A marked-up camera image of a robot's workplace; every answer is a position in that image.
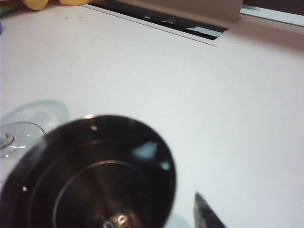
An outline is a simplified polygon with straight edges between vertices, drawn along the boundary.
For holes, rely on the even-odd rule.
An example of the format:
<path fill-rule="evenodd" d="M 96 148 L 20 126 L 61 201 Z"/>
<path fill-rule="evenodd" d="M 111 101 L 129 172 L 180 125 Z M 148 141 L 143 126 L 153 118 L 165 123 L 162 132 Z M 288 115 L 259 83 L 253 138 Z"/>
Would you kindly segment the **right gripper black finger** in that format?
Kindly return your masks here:
<path fill-rule="evenodd" d="M 194 196 L 193 216 L 195 228 L 226 228 L 204 197 L 198 192 Z"/>

